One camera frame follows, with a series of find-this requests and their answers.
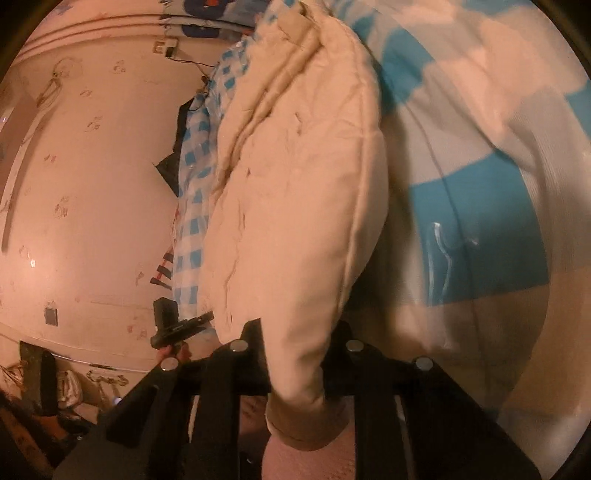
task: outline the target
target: metal rivet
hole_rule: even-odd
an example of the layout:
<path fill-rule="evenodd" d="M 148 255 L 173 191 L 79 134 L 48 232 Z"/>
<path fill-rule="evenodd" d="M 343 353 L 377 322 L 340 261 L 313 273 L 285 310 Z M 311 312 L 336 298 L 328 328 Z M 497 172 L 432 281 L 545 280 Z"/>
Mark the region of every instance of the metal rivet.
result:
<path fill-rule="evenodd" d="M 363 342 L 359 341 L 359 340 L 349 340 L 346 345 L 347 350 L 351 353 L 359 353 L 361 350 L 363 350 L 363 347 L 365 346 L 363 344 Z"/>
<path fill-rule="evenodd" d="M 230 350 L 232 352 L 246 352 L 248 350 L 248 342 L 246 340 L 234 340 L 230 343 Z"/>
<path fill-rule="evenodd" d="M 178 360 L 173 357 L 169 356 L 160 362 L 160 368 L 165 372 L 171 372 L 172 370 L 178 367 Z"/>
<path fill-rule="evenodd" d="M 423 372 L 428 372 L 433 368 L 433 360 L 427 356 L 421 356 L 414 361 L 417 368 Z"/>

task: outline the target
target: beige fabric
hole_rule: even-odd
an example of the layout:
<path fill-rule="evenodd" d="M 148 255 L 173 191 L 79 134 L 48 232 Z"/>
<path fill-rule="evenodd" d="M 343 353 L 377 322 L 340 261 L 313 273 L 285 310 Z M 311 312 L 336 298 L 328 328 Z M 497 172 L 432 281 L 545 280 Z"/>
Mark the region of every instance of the beige fabric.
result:
<path fill-rule="evenodd" d="M 301 450 L 347 423 L 320 364 L 388 208 L 371 58 L 321 7 L 304 11 L 259 29 L 220 125 L 198 298 L 222 343 L 261 318 L 269 429 Z"/>

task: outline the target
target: blue and white checkered blanket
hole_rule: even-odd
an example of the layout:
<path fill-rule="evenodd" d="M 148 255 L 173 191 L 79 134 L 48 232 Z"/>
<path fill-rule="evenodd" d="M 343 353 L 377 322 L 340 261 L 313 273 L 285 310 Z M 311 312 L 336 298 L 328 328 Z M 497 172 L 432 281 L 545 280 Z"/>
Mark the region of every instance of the blue and white checkered blanket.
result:
<path fill-rule="evenodd" d="M 262 21 L 293 3 L 274 0 Z M 499 406 L 520 377 L 535 390 L 528 360 L 558 355 L 543 330 L 560 324 L 569 295 L 589 288 L 571 282 L 591 266 L 589 78 L 529 0 L 330 0 L 329 8 L 372 53 L 381 84 L 393 195 L 368 269 L 399 344 L 461 365 L 463 386 L 482 404 Z M 187 120 L 173 275 L 183 317 L 201 313 L 216 134 L 252 41 L 256 33 L 222 56 Z M 591 317 L 589 308 L 577 315 Z M 374 343 L 391 350 L 383 338 Z"/>

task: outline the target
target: hand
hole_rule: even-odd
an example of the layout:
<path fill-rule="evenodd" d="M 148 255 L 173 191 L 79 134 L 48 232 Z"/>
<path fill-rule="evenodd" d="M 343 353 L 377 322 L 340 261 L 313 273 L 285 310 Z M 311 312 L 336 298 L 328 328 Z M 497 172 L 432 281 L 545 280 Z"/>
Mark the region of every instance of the hand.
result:
<path fill-rule="evenodd" d="M 178 359 L 179 362 L 186 363 L 186 362 L 190 362 L 191 361 L 191 351 L 189 350 L 189 346 L 186 342 L 183 342 L 183 344 L 181 345 L 181 349 L 178 351 L 176 357 Z M 160 350 L 158 350 L 158 353 L 156 354 L 156 363 L 159 364 L 162 360 L 164 360 L 165 358 L 169 357 L 169 356 L 173 356 L 173 346 L 172 345 L 167 345 L 167 346 L 163 346 Z"/>

